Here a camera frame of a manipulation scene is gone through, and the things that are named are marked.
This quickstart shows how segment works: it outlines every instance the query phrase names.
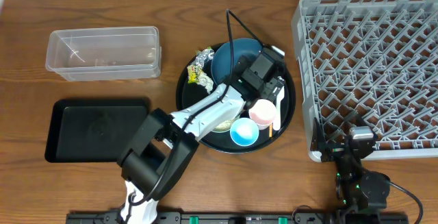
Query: white plastic utensil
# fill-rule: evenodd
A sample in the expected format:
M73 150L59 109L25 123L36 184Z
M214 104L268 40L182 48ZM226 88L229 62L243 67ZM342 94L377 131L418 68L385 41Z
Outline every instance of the white plastic utensil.
M280 92L276 96L276 102L275 102L276 117L275 117L275 120L274 120L274 122L272 124L272 128L273 128L274 131L280 130L280 126L281 126L281 109L280 109L280 104L281 104L281 100L283 100L283 98L285 98L285 88L284 87L282 87L282 89L280 90Z

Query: table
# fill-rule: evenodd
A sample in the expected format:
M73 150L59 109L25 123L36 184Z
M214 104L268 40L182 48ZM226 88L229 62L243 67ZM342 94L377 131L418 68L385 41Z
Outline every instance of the table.
M5 0L0 16L0 223L64 223L73 210L104 211L125 199L115 163L49 164L44 148L53 104L69 97L148 97L152 108L176 109L180 72L195 50L227 41L231 8L259 37L286 52L296 87L287 131L269 147L229 155L201 145L162 210L291 212L301 204L334 210L334 163L306 152L302 88L294 59L291 19L299 0ZM57 29L154 25L162 45L155 79L67 82L44 67L49 35ZM247 37L232 22L235 38ZM422 223L438 212L438 159L364 162L416 194ZM417 217L416 203L391 189L387 211Z

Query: black tray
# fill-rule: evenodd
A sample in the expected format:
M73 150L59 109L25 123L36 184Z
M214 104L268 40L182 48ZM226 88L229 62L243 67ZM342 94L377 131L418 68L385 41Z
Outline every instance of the black tray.
M148 114L143 99L70 99L55 103L48 162L115 162Z
M214 51L217 51L220 46L222 46L222 44L212 46L211 48ZM195 60L195 57L190 60L187 66ZM209 77L211 77L210 67L211 61L204 67L204 71ZM257 141L255 141L254 144L248 147L241 147L235 144L231 140L229 132L210 132L201 140L201 142L208 147L226 153L252 152L258 149L262 149L268 146L271 142L274 142L286 130L287 126L292 120L295 111L295 87L289 71L286 71L286 74L283 76L283 78L285 79L286 85L285 98L281 101L281 128L279 131L272 131L273 134L271 138L269 138L269 128L267 128L261 130ZM203 86L200 86L198 84L188 84L187 68L184 68L179 77L177 85L177 109L183 110L185 108L188 108L207 96L208 93ZM248 117L248 112L244 112L241 117Z

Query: cable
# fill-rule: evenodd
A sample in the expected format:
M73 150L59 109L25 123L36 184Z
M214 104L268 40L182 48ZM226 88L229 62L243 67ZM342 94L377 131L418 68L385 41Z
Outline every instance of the cable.
M292 220L295 222L295 224L298 224L296 221L295 221L295 212L298 210L298 209L300 209L300 208L302 208L302 207L306 207L306 208L309 208L309 209L313 209L312 207L310 207L310 206L308 206L308 205L305 205L305 204L303 204L303 205L300 205L300 206L298 206L298 207L296 207L296 209L292 212ZM321 221L321 223L324 223L324 221L322 220L322 218L321 218L321 216L319 216L318 214L316 214L316 213L314 213L315 215L316 215L316 217Z
M200 110L198 110L197 112L195 112L193 115L190 115L189 118L187 119L187 121L184 123L183 127L181 128L181 130L179 131L178 134L178 139L177 141L174 143L174 147L177 146L181 140L182 134L185 131L185 129L187 128L187 126L194 120L194 118L199 115L201 112L204 112L206 109L212 107L213 105L215 105L216 103L218 103L219 101L222 101L225 97L225 95L227 95L228 89L230 87L231 84L231 78L232 78L232 73L233 73L233 69L234 69L234 46L233 46L233 34L231 33L231 24L230 24L230 18L229 15L231 14L231 16L233 16L233 18L235 18L240 25L245 28L245 30L251 34L251 36L254 37L255 40L259 41L259 43L261 43L261 45L263 45L263 43L258 39L258 37L256 37L256 35L254 35L254 33L252 33L251 30L249 30L249 28L247 28L247 26L245 26L245 24L243 24L243 22L241 22L241 20L236 17L236 15L234 15L234 13L232 13L229 9L226 10L227 13L227 28L228 28L228 37L229 37L229 42L230 42L230 50L231 50L231 68L230 68L230 75L228 76L228 78L230 78L227 81L227 85L225 87L224 92L222 93L222 95L220 96L220 98L217 98L215 101L212 101L210 104L206 105L204 108L201 108ZM170 154L168 156L168 158L172 158L173 155L175 154L176 149L172 149L170 151ZM167 160L162 174L158 177L157 182L155 183L154 187L152 188L152 190L149 192L149 194L146 197L143 197L141 200L139 200L138 202L133 202L132 199L129 197L128 198L128 202L129 205L131 206L139 206L142 205L144 202L149 201L152 198L152 194L155 192L155 190L157 189L157 187L159 186L159 183L162 181L164 175L166 174L168 168L170 166L170 160Z
M360 165L360 164L356 161L356 159L355 159L354 156L352 156L352 161L353 161L353 164L354 164L356 167L362 169L362 170L365 171L366 173L377 173L377 172L372 172L372 171L366 169L365 167L363 167L362 165ZM412 192L406 190L405 188L403 188L403 187L397 185L396 183L394 183L394 182L392 182L392 181L390 181L390 180L386 180L386 182L387 182L390 186L394 187L395 189L397 189L397 190L403 192L404 194L410 196L413 200L415 200L415 202L417 202L417 204L418 204L418 208L420 209L420 211L419 211L419 213L418 213L417 220L415 221L414 224L418 224L418 223L420 223L420 221L421 221L422 218L423 218L423 203L418 199L417 196L415 196L414 194L412 194Z

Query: white plastic crate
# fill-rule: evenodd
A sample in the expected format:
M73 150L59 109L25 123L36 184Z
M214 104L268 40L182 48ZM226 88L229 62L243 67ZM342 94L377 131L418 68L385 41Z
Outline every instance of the white plastic crate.
M356 113L366 159L438 156L438 0L300 0L292 33L312 160L314 118L339 142Z

